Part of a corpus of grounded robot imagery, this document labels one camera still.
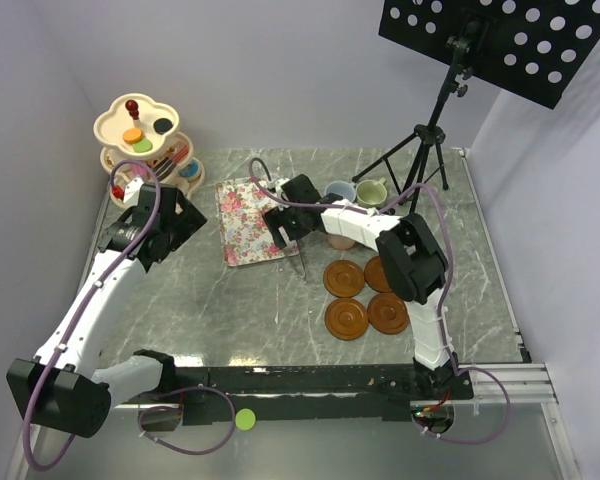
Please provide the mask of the metal serving tongs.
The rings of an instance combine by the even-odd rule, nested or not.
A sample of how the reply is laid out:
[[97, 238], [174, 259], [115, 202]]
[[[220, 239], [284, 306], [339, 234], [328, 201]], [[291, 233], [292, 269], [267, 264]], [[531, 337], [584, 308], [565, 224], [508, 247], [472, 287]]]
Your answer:
[[291, 266], [294, 272], [299, 276], [300, 279], [305, 280], [307, 276], [305, 255], [303, 253], [302, 242], [298, 240], [296, 242], [297, 254], [290, 260]]

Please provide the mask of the blue frosted toy donut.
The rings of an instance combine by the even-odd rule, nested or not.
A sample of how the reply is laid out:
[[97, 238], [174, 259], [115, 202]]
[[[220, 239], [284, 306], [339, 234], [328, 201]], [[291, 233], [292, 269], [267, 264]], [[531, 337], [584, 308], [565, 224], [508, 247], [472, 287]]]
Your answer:
[[201, 176], [201, 173], [202, 167], [196, 159], [193, 159], [186, 167], [179, 171], [179, 175], [188, 182], [197, 180]]

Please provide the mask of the chocolate layer toy cake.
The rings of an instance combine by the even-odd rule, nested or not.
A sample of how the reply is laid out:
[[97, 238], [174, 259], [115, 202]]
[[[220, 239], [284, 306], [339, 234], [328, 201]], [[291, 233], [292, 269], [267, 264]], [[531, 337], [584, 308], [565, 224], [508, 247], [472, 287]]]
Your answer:
[[152, 170], [160, 181], [169, 177], [177, 167], [177, 163], [169, 156], [156, 159], [152, 164]]

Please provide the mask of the pink toy popsicle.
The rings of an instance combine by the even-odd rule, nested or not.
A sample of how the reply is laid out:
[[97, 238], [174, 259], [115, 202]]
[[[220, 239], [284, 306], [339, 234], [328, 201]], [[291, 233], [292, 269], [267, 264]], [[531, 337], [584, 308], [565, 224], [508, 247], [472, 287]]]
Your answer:
[[131, 171], [134, 177], [142, 177], [143, 179], [149, 179], [150, 174], [147, 171], [147, 167], [144, 162], [139, 162], [131, 166]]

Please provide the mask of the pink toy cake slice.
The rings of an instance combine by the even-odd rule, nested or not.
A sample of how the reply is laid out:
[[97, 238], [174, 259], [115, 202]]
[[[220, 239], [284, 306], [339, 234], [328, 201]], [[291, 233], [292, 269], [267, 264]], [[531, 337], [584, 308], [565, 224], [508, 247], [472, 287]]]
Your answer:
[[174, 163], [180, 163], [189, 153], [189, 146], [187, 142], [178, 141], [172, 150], [171, 159]]

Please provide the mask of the green toy macaron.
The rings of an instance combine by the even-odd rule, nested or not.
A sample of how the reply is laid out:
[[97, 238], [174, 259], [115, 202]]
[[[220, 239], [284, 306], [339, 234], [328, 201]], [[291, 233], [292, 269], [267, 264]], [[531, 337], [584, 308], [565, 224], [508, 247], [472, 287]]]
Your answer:
[[133, 151], [136, 153], [146, 153], [153, 149], [152, 142], [146, 137], [132, 144]]
[[256, 425], [255, 412], [249, 408], [240, 409], [235, 415], [235, 426], [240, 431], [249, 431]]

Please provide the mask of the black toy cookie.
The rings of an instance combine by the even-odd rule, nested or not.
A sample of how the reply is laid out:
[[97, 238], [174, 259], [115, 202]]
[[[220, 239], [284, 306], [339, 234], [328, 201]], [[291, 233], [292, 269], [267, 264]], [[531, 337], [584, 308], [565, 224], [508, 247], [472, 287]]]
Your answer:
[[159, 135], [164, 135], [173, 128], [173, 122], [166, 117], [158, 118], [153, 123], [154, 131]]

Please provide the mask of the orange toy macaron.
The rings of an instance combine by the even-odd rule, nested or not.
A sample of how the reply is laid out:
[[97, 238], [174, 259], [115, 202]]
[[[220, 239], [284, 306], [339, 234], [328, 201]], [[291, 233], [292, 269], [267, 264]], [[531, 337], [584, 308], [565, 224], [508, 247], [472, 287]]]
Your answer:
[[138, 127], [130, 128], [123, 133], [124, 142], [127, 144], [130, 144], [130, 145], [138, 143], [143, 138], [144, 138], [144, 133]]

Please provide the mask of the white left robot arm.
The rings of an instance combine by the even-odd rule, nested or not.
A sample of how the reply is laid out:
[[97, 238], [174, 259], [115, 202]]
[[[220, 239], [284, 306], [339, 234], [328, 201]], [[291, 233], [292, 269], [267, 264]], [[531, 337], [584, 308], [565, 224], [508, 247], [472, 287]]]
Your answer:
[[11, 363], [6, 379], [23, 418], [90, 438], [113, 407], [135, 396], [173, 397], [178, 379], [168, 354], [141, 349], [106, 369], [97, 363], [136, 284], [205, 222], [178, 188], [141, 186], [137, 204], [105, 230], [89, 278], [55, 333], [32, 359]]

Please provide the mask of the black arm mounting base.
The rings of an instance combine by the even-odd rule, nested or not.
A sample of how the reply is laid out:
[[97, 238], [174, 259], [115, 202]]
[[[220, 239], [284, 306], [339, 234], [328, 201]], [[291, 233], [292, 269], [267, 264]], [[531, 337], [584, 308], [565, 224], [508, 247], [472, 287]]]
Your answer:
[[411, 420], [411, 409], [441, 400], [474, 398], [470, 376], [450, 369], [427, 373], [413, 364], [265, 367], [179, 367], [170, 388], [141, 393], [134, 402], [183, 408], [183, 424], [210, 425], [231, 419], [234, 408], [252, 410], [261, 421], [380, 418]]

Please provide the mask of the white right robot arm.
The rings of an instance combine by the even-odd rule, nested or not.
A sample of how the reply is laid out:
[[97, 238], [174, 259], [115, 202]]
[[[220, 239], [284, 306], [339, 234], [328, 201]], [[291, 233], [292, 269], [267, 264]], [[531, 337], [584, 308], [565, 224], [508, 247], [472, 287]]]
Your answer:
[[417, 213], [388, 215], [337, 194], [322, 196], [304, 174], [261, 192], [274, 201], [262, 217], [277, 248], [320, 231], [379, 255], [388, 286], [406, 303], [411, 318], [418, 390], [428, 398], [442, 396], [451, 386], [456, 362], [444, 307], [449, 261], [424, 218]]

